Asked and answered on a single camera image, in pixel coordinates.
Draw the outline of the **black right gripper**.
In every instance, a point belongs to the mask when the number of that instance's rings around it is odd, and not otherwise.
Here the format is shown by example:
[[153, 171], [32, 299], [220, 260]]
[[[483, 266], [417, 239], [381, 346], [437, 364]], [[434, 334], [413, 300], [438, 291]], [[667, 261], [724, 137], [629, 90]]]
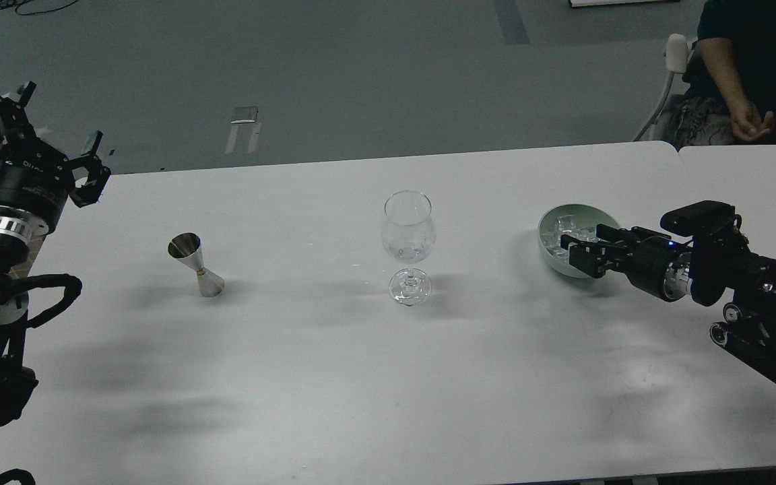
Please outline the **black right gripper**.
[[656, 232], [595, 225], [597, 240], [580, 240], [561, 234], [560, 247], [569, 252], [569, 265], [594, 279], [607, 271], [622, 272], [641, 291], [666, 302], [675, 302], [690, 294], [692, 249]]

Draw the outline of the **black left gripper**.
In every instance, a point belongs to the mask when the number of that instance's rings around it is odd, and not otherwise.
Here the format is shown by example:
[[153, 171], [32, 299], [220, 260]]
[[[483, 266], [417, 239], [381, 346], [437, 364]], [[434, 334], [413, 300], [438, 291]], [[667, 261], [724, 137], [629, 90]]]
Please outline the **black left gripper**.
[[55, 232], [68, 197], [77, 207], [95, 205], [112, 172], [98, 155], [104, 137], [100, 130], [90, 132], [80, 156], [70, 159], [70, 170], [86, 169], [86, 181], [74, 187], [74, 177], [65, 171], [68, 157], [45, 145], [39, 151], [39, 138], [28, 120], [26, 105], [37, 85], [28, 81], [18, 87], [12, 99], [0, 95], [0, 209], [30, 213], [39, 234]]

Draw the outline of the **person's right hand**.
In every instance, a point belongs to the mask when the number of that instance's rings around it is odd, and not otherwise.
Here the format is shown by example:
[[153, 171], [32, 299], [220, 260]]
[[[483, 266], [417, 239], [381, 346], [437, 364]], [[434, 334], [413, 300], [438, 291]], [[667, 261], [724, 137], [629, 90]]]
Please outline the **person's right hand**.
[[727, 102], [727, 108], [736, 141], [752, 143], [772, 134], [776, 123], [773, 111], [761, 112], [754, 102], [746, 98]]

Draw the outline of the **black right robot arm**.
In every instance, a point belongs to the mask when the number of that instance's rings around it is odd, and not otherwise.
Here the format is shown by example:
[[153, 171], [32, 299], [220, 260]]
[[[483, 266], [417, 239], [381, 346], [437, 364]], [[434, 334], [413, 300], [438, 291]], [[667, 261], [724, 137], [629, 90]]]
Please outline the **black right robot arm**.
[[752, 252], [741, 224], [734, 206], [705, 200], [665, 213], [659, 232], [598, 224], [593, 240], [563, 234], [558, 244], [586, 276], [622, 273], [665, 302], [713, 306], [730, 290], [709, 337], [776, 384], [776, 259]]

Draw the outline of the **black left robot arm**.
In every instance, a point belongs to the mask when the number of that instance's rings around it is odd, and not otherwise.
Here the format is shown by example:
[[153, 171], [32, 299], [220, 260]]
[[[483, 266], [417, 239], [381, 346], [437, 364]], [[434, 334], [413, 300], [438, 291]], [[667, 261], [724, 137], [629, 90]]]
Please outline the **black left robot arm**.
[[26, 331], [64, 313], [82, 292], [71, 274], [10, 272], [28, 260], [32, 240], [56, 230], [68, 201], [93, 205], [111, 176], [98, 156], [101, 132], [76, 158], [37, 135], [26, 113], [35, 87], [20, 86], [16, 99], [0, 95], [0, 428], [18, 420], [39, 383], [24, 366]]

